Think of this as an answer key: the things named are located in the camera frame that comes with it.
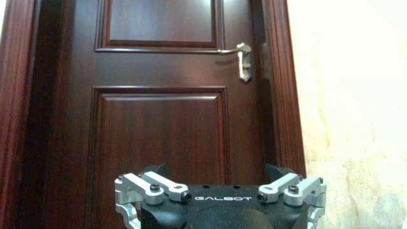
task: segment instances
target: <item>door frame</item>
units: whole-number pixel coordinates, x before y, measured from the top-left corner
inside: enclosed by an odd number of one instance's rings
[[[24,154],[24,145],[35,50],[44,48],[44,44],[38,43],[42,2],[48,1],[8,0],[6,8],[0,55],[0,107],[4,108],[0,112],[0,229],[15,228],[18,203],[23,198],[19,195],[35,188],[31,187],[35,182],[22,184],[20,176],[23,166],[31,163],[30,160],[23,161],[27,156],[31,157]],[[287,1],[263,0],[263,6],[273,101],[273,133],[263,136],[263,141],[274,149],[270,154],[265,153],[265,161],[306,174]]]

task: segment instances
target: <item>lever door handle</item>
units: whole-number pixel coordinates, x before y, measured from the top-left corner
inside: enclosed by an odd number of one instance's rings
[[[250,63],[250,52],[253,48],[246,43],[241,43],[237,45],[235,49],[231,50],[218,50],[217,54],[219,55],[230,55],[238,53],[239,58],[239,78],[247,82],[251,79],[251,63]]]

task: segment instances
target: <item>logo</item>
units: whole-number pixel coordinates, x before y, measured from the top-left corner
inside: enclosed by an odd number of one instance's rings
[[[245,201],[253,197],[195,197],[195,200],[214,200],[214,201]]]

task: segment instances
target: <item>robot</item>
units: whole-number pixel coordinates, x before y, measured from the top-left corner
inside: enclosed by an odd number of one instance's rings
[[[315,229],[326,213],[326,183],[266,165],[266,185],[186,185],[166,164],[115,179],[116,212],[129,229]]]

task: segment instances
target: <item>wooden door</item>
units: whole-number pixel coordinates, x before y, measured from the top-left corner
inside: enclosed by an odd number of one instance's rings
[[[114,179],[169,162],[186,184],[262,184],[259,53],[250,0],[67,0],[43,224],[120,228]]]

